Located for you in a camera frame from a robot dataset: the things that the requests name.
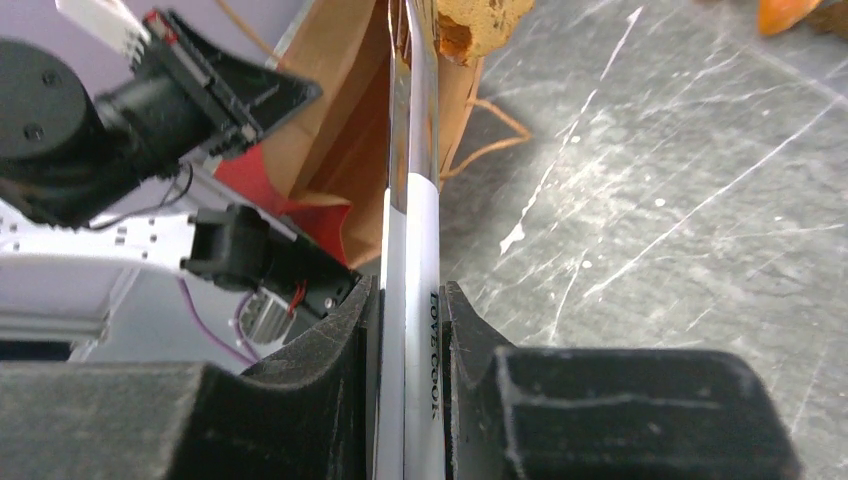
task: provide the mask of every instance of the bread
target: bread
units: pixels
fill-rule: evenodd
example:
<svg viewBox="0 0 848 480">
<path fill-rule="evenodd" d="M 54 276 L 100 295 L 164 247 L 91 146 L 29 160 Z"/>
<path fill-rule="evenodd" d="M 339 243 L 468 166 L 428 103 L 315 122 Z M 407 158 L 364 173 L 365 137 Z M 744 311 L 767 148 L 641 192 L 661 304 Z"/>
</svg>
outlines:
<svg viewBox="0 0 848 480">
<path fill-rule="evenodd" d="M 535 0 L 438 0 L 439 51 L 465 65 L 509 41 Z"/>
</svg>

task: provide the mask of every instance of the gray floor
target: gray floor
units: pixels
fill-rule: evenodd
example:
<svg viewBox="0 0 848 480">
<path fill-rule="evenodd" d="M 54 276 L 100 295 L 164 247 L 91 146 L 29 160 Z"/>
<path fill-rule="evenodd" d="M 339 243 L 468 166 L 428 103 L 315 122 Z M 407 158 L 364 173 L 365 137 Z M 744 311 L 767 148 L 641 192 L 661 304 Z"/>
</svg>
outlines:
<svg viewBox="0 0 848 480">
<path fill-rule="evenodd" d="M 442 278 L 524 345 L 720 349 L 848 478 L 848 44 L 756 2 L 537 0 L 480 96 L 536 134 L 442 196 Z M 459 157 L 510 132 L 476 113 Z"/>
</svg>

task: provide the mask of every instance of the tongs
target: tongs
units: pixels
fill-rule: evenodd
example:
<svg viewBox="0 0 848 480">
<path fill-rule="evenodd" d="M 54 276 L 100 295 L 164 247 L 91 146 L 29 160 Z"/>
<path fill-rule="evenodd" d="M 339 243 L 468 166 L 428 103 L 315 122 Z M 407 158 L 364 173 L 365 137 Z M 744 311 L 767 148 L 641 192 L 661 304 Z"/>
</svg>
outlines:
<svg viewBox="0 0 848 480">
<path fill-rule="evenodd" d="M 445 478 L 435 0 L 389 0 L 390 148 L 372 478 Z"/>
</svg>

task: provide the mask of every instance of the red fabric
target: red fabric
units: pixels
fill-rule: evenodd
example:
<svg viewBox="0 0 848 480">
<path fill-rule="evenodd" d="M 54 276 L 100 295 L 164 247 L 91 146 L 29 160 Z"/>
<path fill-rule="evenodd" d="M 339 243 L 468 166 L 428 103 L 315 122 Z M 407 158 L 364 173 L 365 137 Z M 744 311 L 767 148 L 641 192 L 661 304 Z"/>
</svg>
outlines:
<svg viewBox="0 0 848 480">
<path fill-rule="evenodd" d="M 321 248 L 347 265 L 341 230 L 350 205 L 315 206 L 278 194 L 265 172 L 260 147 L 248 150 L 237 159 L 221 162 L 215 178 L 266 212 L 276 217 L 288 215 Z"/>
</svg>

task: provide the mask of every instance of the screw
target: screw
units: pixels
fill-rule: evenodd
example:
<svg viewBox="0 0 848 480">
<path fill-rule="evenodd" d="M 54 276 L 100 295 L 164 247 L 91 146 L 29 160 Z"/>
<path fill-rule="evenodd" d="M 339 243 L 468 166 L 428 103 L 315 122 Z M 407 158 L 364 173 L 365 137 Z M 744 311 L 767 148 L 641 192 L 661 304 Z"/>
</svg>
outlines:
<svg viewBox="0 0 848 480">
<path fill-rule="evenodd" d="M 24 137 L 30 142 L 40 142 L 44 138 L 44 129 L 37 123 L 30 123 L 24 127 Z"/>
<path fill-rule="evenodd" d="M 41 81 L 46 87 L 58 87 L 62 84 L 62 78 L 53 70 L 47 70 L 41 75 Z"/>
</svg>

